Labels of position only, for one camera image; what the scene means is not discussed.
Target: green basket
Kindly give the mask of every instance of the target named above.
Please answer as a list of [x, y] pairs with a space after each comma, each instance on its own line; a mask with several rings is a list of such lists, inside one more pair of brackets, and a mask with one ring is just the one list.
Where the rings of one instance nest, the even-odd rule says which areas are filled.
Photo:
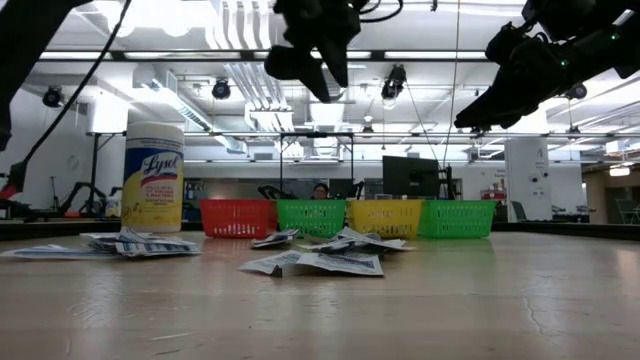
[[280, 229], [330, 238], [344, 227], [345, 200], [278, 200]]
[[495, 201], [425, 201], [418, 236], [431, 239], [483, 238], [491, 234]]

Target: scratch on table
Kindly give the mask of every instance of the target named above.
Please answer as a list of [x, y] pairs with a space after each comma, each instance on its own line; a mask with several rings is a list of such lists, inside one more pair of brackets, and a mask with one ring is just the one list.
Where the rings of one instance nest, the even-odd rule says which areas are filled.
[[169, 351], [161, 351], [158, 353], [155, 353], [153, 355], [151, 355], [151, 357], [155, 357], [155, 356], [162, 356], [162, 355], [168, 355], [168, 354], [175, 354], [177, 352], [182, 351], [182, 349], [176, 349], [176, 350], [169, 350]]
[[71, 351], [72, 351], [72, 347], [71, 347], [71, 338], [70, 337], [66, 337], [65, 338], [66, 341], [66, 346], [65, 346], [65, 350], [64, 350], [64, 355], [67, 359], [71, 358]]
[[174, 334], [174, 335], [167, 335], [167, 336], [158, 336], [158, 337], [155, 337], [155, 338], [151, 338], [151, 341], [174, 339], [174, 338], [178, 338], [178, 337], [189, 336], [189, 335], [192, 335], [192, 334], [193, 333], [182, 333], [182, 334]]
[[81, 305], [83, 305], [83, 303], [77, 303], [75, 305], [71, 305], [71, 306], [69, 306], [67, 308], [67, 312], [71, 312], [71, 310], [73, 310], [73, 309], [75, 309], [75, 308], [77, 308], [78, 306], [81, 306]]
[[540, 324], [540, 322], [536, 319], [536, 310], [531, 306], [531, 301], [529, 300], [529, 297], [527, 297], [523, 293], [522, 298], [524, 299], [524, 303], [527, 306], [527, 309], [529, 310], [529, 320], [531, 320], [531, 322], [536, 325], [536, 327], [538, 328], [538, 333], [540, 333], [540, 335], [543, 335], [543, 336], [552, 336], [544, 332], [544, 326], [542, 326], [542, 324]]

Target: pillar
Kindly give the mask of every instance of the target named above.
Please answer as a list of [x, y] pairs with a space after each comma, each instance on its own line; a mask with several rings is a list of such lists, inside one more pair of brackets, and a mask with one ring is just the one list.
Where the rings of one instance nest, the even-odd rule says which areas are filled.
[[522, 204], [527, 220], [551, 220], [551, 184], [547, 139], [512, 138], [505, 144], [509, 222], [516, 222], [513, 202]]

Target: yellow basket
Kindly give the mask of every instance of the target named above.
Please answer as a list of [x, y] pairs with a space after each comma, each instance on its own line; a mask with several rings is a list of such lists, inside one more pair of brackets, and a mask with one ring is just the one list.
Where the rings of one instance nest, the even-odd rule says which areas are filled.
[[351, 224], [359, 233], [413, 239], [418, 233], [423, 200], [351, 201]]

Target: desk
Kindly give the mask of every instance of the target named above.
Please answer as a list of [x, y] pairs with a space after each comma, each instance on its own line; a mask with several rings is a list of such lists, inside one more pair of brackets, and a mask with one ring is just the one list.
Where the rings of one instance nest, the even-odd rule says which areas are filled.
[[[185, 233], [202, 242], [202, 233]], [[78, 237], [2, 242], [78, 246]], [[640, 244], [495, 233], [416, 242], [385, 278], [237, 271], [270, 252], [0, 259], [0, 359], [637, 359]]]

